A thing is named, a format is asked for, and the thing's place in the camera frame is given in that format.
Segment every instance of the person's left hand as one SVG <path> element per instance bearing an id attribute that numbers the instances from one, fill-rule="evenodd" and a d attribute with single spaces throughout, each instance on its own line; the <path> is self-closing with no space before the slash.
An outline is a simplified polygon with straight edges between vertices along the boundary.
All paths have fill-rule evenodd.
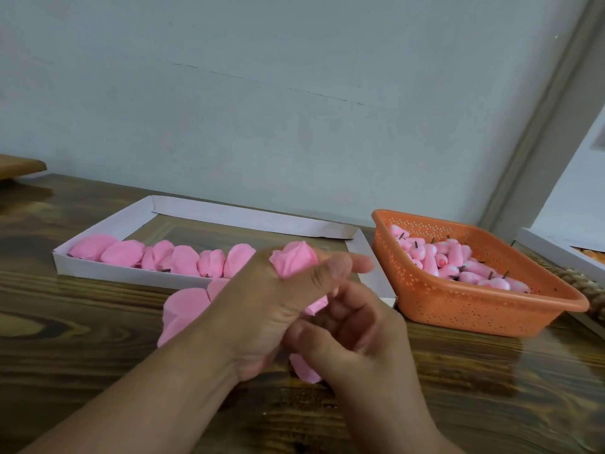
<path id="1" fill-rule="evenodd" d="M 282 280 L 268 260 L 276 249 L 256 252 L 189 327 L 212 331 L 214 346 L 229 355 L 239 381 L 273 361 L 286 329 L 305 307 L 336 290 L 351 272 L 374 267 L 365 255 L 314 248 L 319 265 Z"/>

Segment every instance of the hand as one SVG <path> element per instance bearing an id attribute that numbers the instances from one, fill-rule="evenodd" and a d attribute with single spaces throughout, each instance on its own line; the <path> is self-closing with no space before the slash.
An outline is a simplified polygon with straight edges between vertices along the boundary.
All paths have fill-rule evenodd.
<path id="1" fill-rule="evenodd" d="M 283 344 L 335 392 L 361 452 L 460 453 L 435 427 L 404 319 L 367 287 L 343 282 L 314 324 L 296 320 Z"/>
<path id="2" fill-rule="evenodd" d="M 314 249 L 318 266 L 282 280 L 268 260 L 273 250 L 256 252 L 192 323 L 212 331 L 239 381 L 252 379 L 273 361 L 286 329 L 305 307 L 337 289 L 351 272 L 370 272 L 374 266 L 364 255 Z"/>

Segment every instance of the orange plastic basket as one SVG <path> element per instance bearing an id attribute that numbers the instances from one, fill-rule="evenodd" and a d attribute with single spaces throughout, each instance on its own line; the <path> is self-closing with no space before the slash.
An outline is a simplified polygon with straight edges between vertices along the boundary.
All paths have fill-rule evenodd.
<path id="1" fill-rule="evenodd" d="M 431 325 L 516 338 L 534 336 L 563 311 L 585 312 L 588 300 L 502 240 L 474 226 L 391 210 L 372 213 L 374 253 L 397 295 L 397 306 L 410 320 Z M 447 235 L 468 244 L 473 256 L 496 271 L 510 271 L 530 294 L 484 288 L 430 275 L 412 263 L 391 236 L 397 224 L 430 241 Z"/>

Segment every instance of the person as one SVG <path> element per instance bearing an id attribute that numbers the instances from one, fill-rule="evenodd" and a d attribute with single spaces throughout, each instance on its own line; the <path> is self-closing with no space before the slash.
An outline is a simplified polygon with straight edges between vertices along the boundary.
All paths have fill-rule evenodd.
<path id="1" fill-rule="evenodd" d="M 351 272 L 372 259 L 316 249 L 320 263 L 280 279 L 256 252 L 207 310 L 22 454 L 183 454 L 239 382 L 280 347 L 331 386 L 360 452 L 461 453 L 437 429 L 420 390 L 404 319 Z M 305 307 L 329 294 L 314 317 Z"/>

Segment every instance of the white cardboard tray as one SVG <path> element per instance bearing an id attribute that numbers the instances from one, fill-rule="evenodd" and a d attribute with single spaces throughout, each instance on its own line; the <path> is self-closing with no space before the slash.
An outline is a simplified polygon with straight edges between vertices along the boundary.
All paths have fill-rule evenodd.
<path id="1" fill-rule="evenodd" d="M 212 280 L 210 278 L 146 271 L 134 267 L 111 266 L 67 256 L 69 249 L 86 236 L 103 233 L 124 240 L 157 215 L 169 215 L 171 217 L 279 232 L 293 236 L 343 239 L 350 252 L 361 253 L 374 260 L 374 270 L 369 274 L 359 274 L 359 280 L 371 288 L 386 304 L 391 307 L 395 304 L 395 292 L 374 256 L 370 244 L 359 228 L 330 221 L 169 196 L 147 196 L 58 246 L 53 250 L 57 273 L 171 289 L 207 287 Z"/>
<path id="2" fill-rule="evenodd" d="M 528 228 L 521 228 L 516 240 L 519 244 L 549 259 L 556 265 L 565 269 L 576 269 L 602 286 L 605 285 L 605 265 L 573 248 L 605 251 L 605 247 L 602 245 L 560 236 L 550 236 L 544 231 Z"/>

